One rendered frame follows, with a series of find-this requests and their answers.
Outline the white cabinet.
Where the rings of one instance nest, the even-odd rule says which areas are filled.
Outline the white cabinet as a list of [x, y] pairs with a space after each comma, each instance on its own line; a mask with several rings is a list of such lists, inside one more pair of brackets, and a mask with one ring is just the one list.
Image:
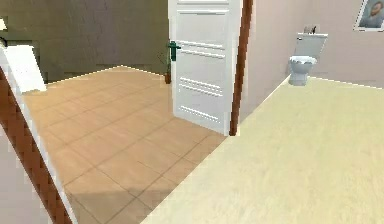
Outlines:
[[5, 49], [5, 56], [21, 93], [46, 90], [33, 49], [31, 45], [8, 46]]

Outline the white toilet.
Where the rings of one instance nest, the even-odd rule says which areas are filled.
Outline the white toilet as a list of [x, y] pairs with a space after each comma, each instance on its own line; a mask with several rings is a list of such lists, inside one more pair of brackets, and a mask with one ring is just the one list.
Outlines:
[[296, 47], [293, 55], [289, 58], [289, 84], [293, 86], [306, 85], [308, 74], [317, 64], [327, 38], [327, 34], [297, 34]]

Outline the framed portrait picture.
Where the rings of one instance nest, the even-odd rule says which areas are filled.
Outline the framed portrait picture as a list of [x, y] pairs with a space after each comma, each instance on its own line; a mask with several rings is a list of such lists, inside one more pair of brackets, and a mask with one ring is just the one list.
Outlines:
[[363, 0], [354, 30], [384, 32], [384, 0]]

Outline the white panelled room door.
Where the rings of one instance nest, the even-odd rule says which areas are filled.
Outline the white panelled room door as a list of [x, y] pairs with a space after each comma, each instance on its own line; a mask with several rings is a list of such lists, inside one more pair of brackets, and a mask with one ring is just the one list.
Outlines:
[[229, 133], [242, 0], [168, 0], [173, 113]]

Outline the house plant in brown pot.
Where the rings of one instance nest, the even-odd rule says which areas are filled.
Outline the house plant in brown pot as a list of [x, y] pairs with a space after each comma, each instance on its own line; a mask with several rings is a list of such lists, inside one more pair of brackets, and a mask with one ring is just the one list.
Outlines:
[[171, 83], [171, 59], [169, 51], [159, 52], [158, 59], [166, 67], [166, 72], [164, 73], [165, 83]]

